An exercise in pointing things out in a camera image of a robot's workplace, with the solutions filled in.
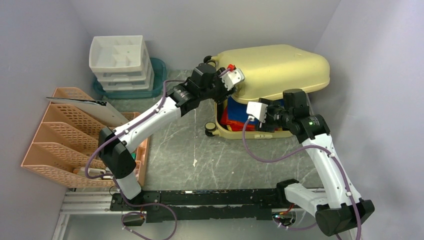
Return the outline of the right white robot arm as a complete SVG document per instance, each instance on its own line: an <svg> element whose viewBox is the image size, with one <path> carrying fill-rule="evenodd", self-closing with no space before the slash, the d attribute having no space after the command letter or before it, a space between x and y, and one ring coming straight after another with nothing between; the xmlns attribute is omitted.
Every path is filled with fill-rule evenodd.
<svg viewBox="0 0 424 240"><path fill-rule="evenodd" d="M311 158L324 188L318 194L298 180L277 184L275 202L282 208L297 205L311 214L317 226L328 237L356 229L362 237L362 224L375 211L370 199L363 199L342 166L335 150L327 122L320 114L311 114L307 94L301 89L285 90L283 103L260 98L256 129L272 132L288 130Z"/></svg>

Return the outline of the yellow hard-shell suitcase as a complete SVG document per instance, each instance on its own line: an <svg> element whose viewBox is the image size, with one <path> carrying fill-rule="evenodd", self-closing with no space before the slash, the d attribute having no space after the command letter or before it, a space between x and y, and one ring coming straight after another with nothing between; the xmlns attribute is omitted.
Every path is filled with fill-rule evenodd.
<svg viewBox="0 0 424 240"><path fill-rule="evenodd" d="M229 64L241 69L245 80L230 98L245 105L260 98L282 104L285 90L301 89L312 93L330 83L330 64L323 56L288 44L226 50L207 56L204 61L211 61L217 69ZM205 124L205 134L240 140L242 131L229 131L219 123L227 100L214 105L214 119Z"/></svg>

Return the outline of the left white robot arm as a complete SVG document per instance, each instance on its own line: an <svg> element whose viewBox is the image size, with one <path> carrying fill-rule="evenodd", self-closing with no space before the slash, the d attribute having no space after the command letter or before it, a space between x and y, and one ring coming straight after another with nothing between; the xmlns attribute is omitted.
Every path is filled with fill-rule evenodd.
<svg viewBox="0 0 424 240"><path fill-rule="evenodd" d="M135 119L99 133L96 155L111 171L113 180L123 193L123 203L130 210L142 206L142 188L139 184L132 153L153 133L196 109L200 102L212 99L217 104L227 100L245 80L243 72L230 65L215 69L208 63L200 63L185 81L165 90L161 99Z"/></svg>

